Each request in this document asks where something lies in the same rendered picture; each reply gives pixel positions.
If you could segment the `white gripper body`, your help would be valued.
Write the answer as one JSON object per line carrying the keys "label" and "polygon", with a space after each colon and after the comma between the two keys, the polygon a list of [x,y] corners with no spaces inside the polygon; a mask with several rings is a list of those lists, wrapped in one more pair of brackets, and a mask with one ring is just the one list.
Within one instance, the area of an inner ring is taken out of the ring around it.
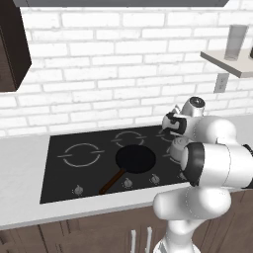
{"label": "white gripper body", "polygon": [[[181,110],[178,106],[175,106],[174,109],[172,110],[172,113],[175,114],[180,114]],[[180,126],[180,123],[174,120],[170,120],[167,115],[164,116],[163,121],[162,121],[162,128],[172,128],[172,129],[178,129]]]}

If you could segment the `clear grey glass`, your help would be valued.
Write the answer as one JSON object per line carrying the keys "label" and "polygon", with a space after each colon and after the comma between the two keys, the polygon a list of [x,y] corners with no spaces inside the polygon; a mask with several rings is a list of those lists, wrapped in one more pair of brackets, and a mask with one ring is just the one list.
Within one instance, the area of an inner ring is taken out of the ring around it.
{"label": "clear grey glass", "polygon": [[237,60],[244,43],[248,27],[246,25],[230,25],[224,58]]}

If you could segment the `black glass hob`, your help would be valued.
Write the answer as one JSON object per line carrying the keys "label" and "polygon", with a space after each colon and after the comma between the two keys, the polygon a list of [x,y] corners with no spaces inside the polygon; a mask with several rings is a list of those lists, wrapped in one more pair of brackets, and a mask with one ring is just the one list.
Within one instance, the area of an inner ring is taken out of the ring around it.
{"label": "black glass hob", "polygon": [[[110,194],[184,183],[179,177],[180,164],[169,148],[175,137],[161,126],[142,126],[102,131],[53,135],[49,139],[41,202],[43,204],[97,196],[102,187],[119,171],[115,157],[127,145],[143,145],[156,156],[154,167],[143,174],[124,173],[108,190]],[[160,182],[150,179],[155,174]],[[124,180],[132,181],[130,188]],[[74,194],[79,185],[81,196]]]}

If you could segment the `grey range hood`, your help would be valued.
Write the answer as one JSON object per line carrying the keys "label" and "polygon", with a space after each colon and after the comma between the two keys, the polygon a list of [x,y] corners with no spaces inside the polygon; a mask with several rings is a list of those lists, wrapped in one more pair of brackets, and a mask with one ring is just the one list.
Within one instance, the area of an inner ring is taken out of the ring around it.
{"label": "grey range hood", "polygon": [[229,0],[13,0],[16,7],[224,7]]}

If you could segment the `brown cupboard door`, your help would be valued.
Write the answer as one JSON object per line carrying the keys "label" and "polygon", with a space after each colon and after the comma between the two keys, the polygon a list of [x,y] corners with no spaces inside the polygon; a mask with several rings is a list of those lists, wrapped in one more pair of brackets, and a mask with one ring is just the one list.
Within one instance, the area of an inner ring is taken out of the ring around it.
{"label": "brown cupboard door", "polygon": [[[149,252],[152,253],[156,244],[162,239],[166,231],[166,220],[159,219],[155,214],[145,214],[141,224],[140,248],[139,253],[145,253],[146,246],[149,246]],[[151,228],[151,239],[147,242],[148,227]]]}
{"label": "brown cupboard door", "polygon": [[130,253],[131,234],[139,224],[128,211],[55,221],[40,226],[49,253]]}
{"label": "brown cupboard door", "polygon": [[37,225],[0,230],[0,253],[47,253]]}
{"label": "brown cupboard door", "polygon": [[231,198],[227,213],[196,230],[193,241],[202,253],[253,253],[253,190],[234,192]]}

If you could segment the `grey wall socket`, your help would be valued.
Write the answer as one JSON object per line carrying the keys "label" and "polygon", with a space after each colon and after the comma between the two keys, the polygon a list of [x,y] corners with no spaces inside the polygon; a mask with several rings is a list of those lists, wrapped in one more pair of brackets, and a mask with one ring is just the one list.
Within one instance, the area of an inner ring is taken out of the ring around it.
{"label": "grey wall socket", "polygon": [[224,93],[228,82],[228,78],[229,78],[228,73],[218,73],[213,91],[215,93]]}

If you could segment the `pale wall shelf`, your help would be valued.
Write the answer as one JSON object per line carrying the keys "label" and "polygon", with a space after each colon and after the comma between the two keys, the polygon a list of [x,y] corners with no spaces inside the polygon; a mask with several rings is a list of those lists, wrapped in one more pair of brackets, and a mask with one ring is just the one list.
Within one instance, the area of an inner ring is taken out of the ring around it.
{"label": "pale wall shelf", "polygon": [[253,59],[249,57],[250,51],[250,48],[242,49],[235,61],[226,60],[223,50],[202,51],[201,57],[238,78],[253,78]]}

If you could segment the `dark brown wall cupboard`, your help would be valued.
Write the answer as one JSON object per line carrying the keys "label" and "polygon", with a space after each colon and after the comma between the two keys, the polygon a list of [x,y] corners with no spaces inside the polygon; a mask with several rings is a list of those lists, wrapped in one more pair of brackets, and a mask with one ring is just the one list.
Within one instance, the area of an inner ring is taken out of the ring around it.
{"label": "dark brown wall cupboard", "polygon": [[0,0],[0,93],[17,91],[31,65],[21,11]]}

